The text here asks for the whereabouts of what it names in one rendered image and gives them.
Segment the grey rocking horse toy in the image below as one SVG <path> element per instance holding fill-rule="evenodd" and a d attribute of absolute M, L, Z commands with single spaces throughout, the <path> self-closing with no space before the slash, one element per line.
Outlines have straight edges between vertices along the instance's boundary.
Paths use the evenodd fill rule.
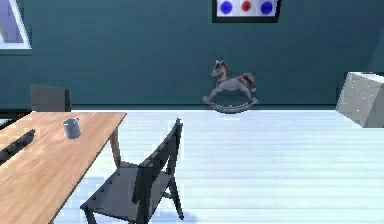
<path fill-rule="evenodd" d="M 216 60 L 211 76 L 216 79 L 216 85 L 209 96 L 202 98 L 203 102 L 213 110 L 224 114 L 237 114 L 249 110 L 258 103 L 258 99 L 251 95 L 256 91 L 254 76 L 251 73 L 243 73 L 237 77 L 230 77 L 228 64 L 225 60 Z M 222 106 L 213 102 L 214 97 L 223 91 L 240 91 L 244 93 L 248 101 L 239 106 Z"/>

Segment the black wooden chair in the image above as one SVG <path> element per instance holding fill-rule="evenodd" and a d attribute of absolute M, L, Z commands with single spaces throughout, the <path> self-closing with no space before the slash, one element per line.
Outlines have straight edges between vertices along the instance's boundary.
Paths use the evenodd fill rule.
<path fill-rule="evenodd" d="M 97 224 L 96 214 L 128 224 L 148 224 L 163 198 L 172 199 L 178 217 L 184 219 L 175 180 L 182 127 L 181 119 L 177 118 L 162 143 L 140 164 L 120 163 L 104 184 L 80 206 L 87 224 Z"/>
<path fill-rule="evenodd" d="M 70 112 L 70 94 L 66 88 L 31 84 L 31 108 L 36 112 Z"/>

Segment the framed picture with dots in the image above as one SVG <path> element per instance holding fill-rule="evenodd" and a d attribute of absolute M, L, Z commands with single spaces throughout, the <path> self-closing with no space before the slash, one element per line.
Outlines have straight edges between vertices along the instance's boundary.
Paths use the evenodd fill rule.
<path fill-rule="evenodd" d="M 213 23 L 277 23 L 282 0 L 211 0 Z"/>

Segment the grey blue cup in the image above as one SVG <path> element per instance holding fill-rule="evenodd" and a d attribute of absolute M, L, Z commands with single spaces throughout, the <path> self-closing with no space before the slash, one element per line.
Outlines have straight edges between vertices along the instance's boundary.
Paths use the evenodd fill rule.
<path fill-rule="evenodd" d="M 76 139 L 81 135 L 79 118 L 70 118 L 62 122 L 65 135 L 68 139 Z"/>

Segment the light wooden table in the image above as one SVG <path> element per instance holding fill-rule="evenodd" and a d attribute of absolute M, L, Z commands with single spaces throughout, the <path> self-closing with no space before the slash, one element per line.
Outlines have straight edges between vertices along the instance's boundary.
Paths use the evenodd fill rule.
<path fill-rule="evenodd" d="M 0 130 L 0 150 L 31 129 L 34 140 L 0 166 L 0 224 L 49 224 L 106 143 L 120 159 L 124 112 L 33 112 Z M 62 122 L 79 118 L 81 135 L 68 139 Z"/>

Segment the grey studded box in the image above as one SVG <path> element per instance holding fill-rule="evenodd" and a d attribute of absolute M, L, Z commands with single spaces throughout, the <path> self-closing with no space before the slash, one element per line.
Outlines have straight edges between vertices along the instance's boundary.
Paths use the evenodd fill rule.
<path fill-rule="evenodd" d="M 384 128 L 384 77 L 348 72 L 336 111 L 363 128 Z"/>

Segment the flat black bar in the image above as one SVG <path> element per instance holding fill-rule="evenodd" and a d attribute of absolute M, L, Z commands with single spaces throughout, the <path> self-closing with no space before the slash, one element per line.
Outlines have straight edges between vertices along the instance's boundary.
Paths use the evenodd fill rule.
<path fill-rule="evenodd" d="M 12 156 L 17 154 L 20 150 L 28 146 L 34 140 L 34 136 L 35 130 L 31 129 L 2 149 L 0 151 L 0 166 L 8 161 Z"/>

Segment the white framed window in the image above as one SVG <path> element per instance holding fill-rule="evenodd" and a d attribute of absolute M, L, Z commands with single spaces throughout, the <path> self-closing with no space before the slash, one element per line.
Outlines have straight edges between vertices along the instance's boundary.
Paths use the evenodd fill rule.
<path fill-rule="evenodd" d="M 0 0 L 0 50 L 31 50 L 17 0 Z"/>

